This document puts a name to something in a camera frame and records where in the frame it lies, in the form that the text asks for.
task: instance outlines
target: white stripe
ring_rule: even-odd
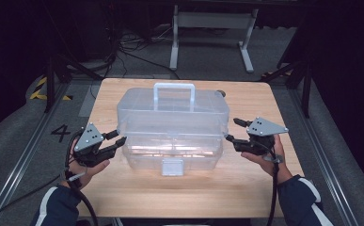
[[[120,218],[113,218],[113,225],[116,225],[116,226],[123,226],[123,223],[122,221],[120,221]]]
[[[316,189],[316,187],[310,181],[308,181],[305,178],[299,178],[298,181],[304,183],[306,186],[308,186],[310,188],[311,192],[313,192],[313,195],[316,197],[316,202],[322,201],[319,191]]]
[[[41,204],[40,204],[40,214],[39,214],[38,221],[36,222],[36,226],[40,226],[41,223],[43,223],[44,219],[46,218],[46,216],[47,216],[47,202],[49,201],[50,196],[53,194],[53,192],[55,192],[56,189],[57,189],[57,187],[53,186],[44,195],[43,200],[41,201]]]
[[[333,226],[331,221],[325,216],[325,214],[319,209],[316,204],[313,204],[311,208],[313,209],[314,214],[317,216],[317,219],[319,219],[322,226]]]

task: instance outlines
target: hand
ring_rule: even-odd
[[[79,181],[82,184],[82,186],[79,187],[79,189],[82,189],[83,187],[85,187],[91,181],[91,178],[94,175],[96,175],[97,173],[103,171],[109,165],[110,161],[109,160],[104,160],[103,162],[101,162],[97,166],[95,166],[93,168],[87,168],[87,169],[86,169],[86,167],[79,165],[79,163],[77,161],[75,161],[73,159],[73,157],[72,157],[73,148],[76,145],[76,141],[77,141],[77,139],[75,139],[73,141],[72,146],[71,146],[70,169],[69,169],[69,171],[71,171],[73,174],[79,174],[79,173],[82,173],[82,172],[86,172],[85,175],[83,175],[82,177],[79,178]],[[66,181],[62,181],[60,184],[62,184],[63,186],[66,186],[66,187],[70,187]]]
[[[277,181],[280,184],[280,183],[283,183],[284,181],[287,181],[290,178],[292,178],[293,175],[290,173],[290,171],[287,168],[285,154],[284,154],[284,148],[282,146],[280,136],[274,135],[274,137],[275,137],[275,146],[274,146],[275,153],[278,155],[281,155],[282,158],[284,159],[284,161],[282,163],[278,164],[279,171],[277,174]],[[267,172],[269,175],[273,176],[273,169],[275,167],[273,162],[264,160],[261,155],[255,155],[253,153],[247,153],[247,152],[241,153],[241,157],[244,157],[251,162],[259,164],[265,172]]]

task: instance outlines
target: human arm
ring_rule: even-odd
[[[281,155],[284,161],[278,164],[277,191],[278,201],[289,226],[332,225],[322,210],[317,206],[321,203],[320,194],[314,185],[299,175],[293,176],[287,168],[285,153],[280,136],[275,135],[275,153]],[[266,161],[262,156],[252,153],[241,153],[241,156],[257,163],[269,175],[274,176],[274,163]]]
[[[71,146],[71,154],[75,144],[76,140]],[[71,161],[69,171],[73,174],[86,172],[86,174],[79,178],[81,183],[80,189],[82,189],[91,181],[94,175],[104,170],[109,163],[109,160],[105,160],[94,168],[86,168],[80,166],[76,161]],[[74,225],[79,216],[76,206],[80,201],[80,197],[70,189],[68,182],[63,180],[58,186],[51,187],[47,191],[41,201],[40,209],[36,212],[30,225]]]

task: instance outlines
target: plastic latch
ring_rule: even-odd
[[[184,164],[180,158],[164,158],[162,160],[163,176],[183,176]]]

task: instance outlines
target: white metal stand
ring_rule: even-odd
[[[245,39],[244,41],[239,41],[239,47],[246,71],[248,73],[253,73],[254,69],[251,59],[249,58],[247,45],[251,38],[257,14],[257,9],[253,9],[252,13],[244,14],[179,12],[178,6],[175,6],[173,13],[173,43],[169,68],[176,71],[178,67],[179,27],[229,28],[246,30]]]

